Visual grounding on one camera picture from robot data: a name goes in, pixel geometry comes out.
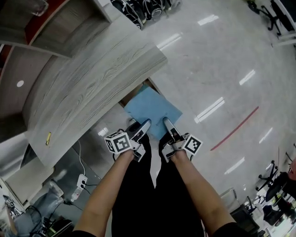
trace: blue cloth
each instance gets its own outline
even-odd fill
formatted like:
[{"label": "blue cloth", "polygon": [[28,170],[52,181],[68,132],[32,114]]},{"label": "blue cloth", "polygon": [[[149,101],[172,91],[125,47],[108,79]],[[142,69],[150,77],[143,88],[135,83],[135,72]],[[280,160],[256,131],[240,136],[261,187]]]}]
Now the blue cloth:
[{"label": "blue cloth", "polygon": [[162,95],[152,88],[140,89],[139,94],[132,98],[124,110],[137,122],[142,124],[145,120],[151,120],[151,127],[148,133],[160,140],[167,132],[164,117],[168,117],[174,124],[182,115],[182,112],[167,101]]}]

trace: red line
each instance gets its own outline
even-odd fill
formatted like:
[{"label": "red line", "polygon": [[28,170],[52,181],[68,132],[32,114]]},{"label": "red line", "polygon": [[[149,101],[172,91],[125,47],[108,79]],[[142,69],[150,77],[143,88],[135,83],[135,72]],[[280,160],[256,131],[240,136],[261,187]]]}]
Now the red line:
[{"label": "red line", "polygon": [[231,133],[227,135],[221,142],[219,142],[216,146],[214,146],[212,150],[215,150],[218,146],[220,146],[223,142],[225,142],[232,134],[234,134],[257,110],[259,109],[259,106],[257,106],[249,115],[245,118],[244,121],[242,121]]}]

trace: jeans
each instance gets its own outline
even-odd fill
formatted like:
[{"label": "jeans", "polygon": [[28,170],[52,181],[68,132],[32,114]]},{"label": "jeans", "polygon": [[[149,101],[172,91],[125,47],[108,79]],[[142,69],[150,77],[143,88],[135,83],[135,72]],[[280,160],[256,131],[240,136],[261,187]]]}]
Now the jeans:
[{"label": "jeans", "polygon": [[175,164],[161,153],[169,141],[167,133],[159,144],[161,170],[154,188],[151,176],[151,146],[145,135],[145,155],[132,161],[126,171],[112,210],[112,237],[118,236],[204,236],[198,212]]}]

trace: polished floor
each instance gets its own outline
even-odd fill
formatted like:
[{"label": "polished floor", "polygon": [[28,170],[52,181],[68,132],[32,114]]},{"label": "polished floor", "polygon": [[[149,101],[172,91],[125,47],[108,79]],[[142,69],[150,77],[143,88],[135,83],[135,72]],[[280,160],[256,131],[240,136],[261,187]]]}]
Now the polished floor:
[{"label": "polished floor", "polygon": [[[243,0],[186,0],[143,30],[168,58],[151,79],[182,111],[177,128],[203,141],[192,162],[218,193],[234,187],[241,201],[255,195],[271,160],[283,167],[296,142],[295,50],[273,48],[267,24]],[[126,119],[120,106],[114,113]],[[118,129],[110,115],[96,130],[105,126]],[[151,143],[155,182],[160,160]]]}]

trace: black sleeve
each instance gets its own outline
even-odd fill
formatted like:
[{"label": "black sleeve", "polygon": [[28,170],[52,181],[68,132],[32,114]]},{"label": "black sleeve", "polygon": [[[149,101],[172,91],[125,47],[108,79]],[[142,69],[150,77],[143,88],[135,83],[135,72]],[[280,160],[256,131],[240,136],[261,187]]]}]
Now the black sleeve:
[{"label": "black sleeve", "polygon": [[85,231],[73,231],[70,236],[71,237],[95,237],[94,235]]},{"label": "black sleeve", "polygon": [[214,234],[213,237],[250,237],[245,230],[240,228],[235,222],[228,223],[220,227]]}]

